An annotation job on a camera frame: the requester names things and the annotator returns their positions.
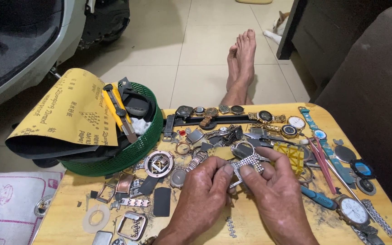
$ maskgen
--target scooter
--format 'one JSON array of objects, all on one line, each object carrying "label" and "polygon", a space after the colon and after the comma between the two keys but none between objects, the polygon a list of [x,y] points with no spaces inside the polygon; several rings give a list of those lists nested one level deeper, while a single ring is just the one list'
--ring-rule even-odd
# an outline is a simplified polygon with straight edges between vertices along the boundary
[{"label": "scooter", "polygon": [[129,0],[0,0],[0,104],[128,24]]}]

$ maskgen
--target fingernail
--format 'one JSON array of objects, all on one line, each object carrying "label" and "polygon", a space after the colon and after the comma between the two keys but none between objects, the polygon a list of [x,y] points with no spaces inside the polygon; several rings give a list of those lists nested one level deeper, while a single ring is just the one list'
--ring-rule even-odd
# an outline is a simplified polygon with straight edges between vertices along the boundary
[{"label": "fingernail", "polygon": [[249,175],[250,173],[252,173],[253,169],[248,166],[248,165],[244,165],[240,168],[240,175],[242,177]]},{"label": "fingernail", "polygon": [[231,164],[226,164],[225,167],[223,167],[223,170],[229,174],[230,176],[232,176],[232,173],[234,172],[234,168],[232,167]]}]

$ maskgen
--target tiled floor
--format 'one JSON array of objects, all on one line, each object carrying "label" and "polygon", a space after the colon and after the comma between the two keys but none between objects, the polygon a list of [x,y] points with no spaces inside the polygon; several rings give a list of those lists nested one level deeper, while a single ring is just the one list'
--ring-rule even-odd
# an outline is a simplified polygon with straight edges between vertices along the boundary
[{"label": "tiled floor", "polygon": [[[130,0],[131,22],[107,47],[77,52],[59,67],[80,67],[106,82],[127,76],[148,86],[161,108],[216,106],[226,92],[226,55],[239,33],[257,33],[255,81],[249,95],[256,104],[307,102],[315,86],[297,54],[276,59],[277,44],[262,35],[279,11],[293,0],[268,5],[234,0]],[[19,122],[52,86],[44,81],[0,106],[0,172],[37,171],[31,160],[4,145],[11,125]]]}]

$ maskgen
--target orange and white cat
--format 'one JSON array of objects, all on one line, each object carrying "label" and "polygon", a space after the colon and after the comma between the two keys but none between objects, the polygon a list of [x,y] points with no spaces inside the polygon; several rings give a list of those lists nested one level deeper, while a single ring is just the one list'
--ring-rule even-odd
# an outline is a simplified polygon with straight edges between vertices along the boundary
[{"label": "orange and white cat", "polygon": [[280,40],[282,39],[282,35],[284,34],[289,15],[290,12],[283,14],[281,11],[279,11],[279,19],[275,20],[273,23],[273,30],[271,32],[263,31],[264,36],[270,37],[273,41],[275,41],[275,43],[279,45]]}]

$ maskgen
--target screwdriver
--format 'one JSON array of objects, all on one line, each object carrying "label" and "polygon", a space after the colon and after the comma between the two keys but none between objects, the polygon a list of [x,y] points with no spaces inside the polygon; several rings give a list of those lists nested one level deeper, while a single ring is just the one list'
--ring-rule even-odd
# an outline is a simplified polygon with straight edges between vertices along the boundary
[{"label": "screwdriver", "polygon": [[330,210],[335,210],[337,208],[337,205],[335,204],[334,201],[329,199],[323,194],[317,193],[315,191],[311,191],[310,189],[304,187],[301,185],[301,190],[302,194],[311,198],[314,202],[320,204],[321,206],[330,209]]}]

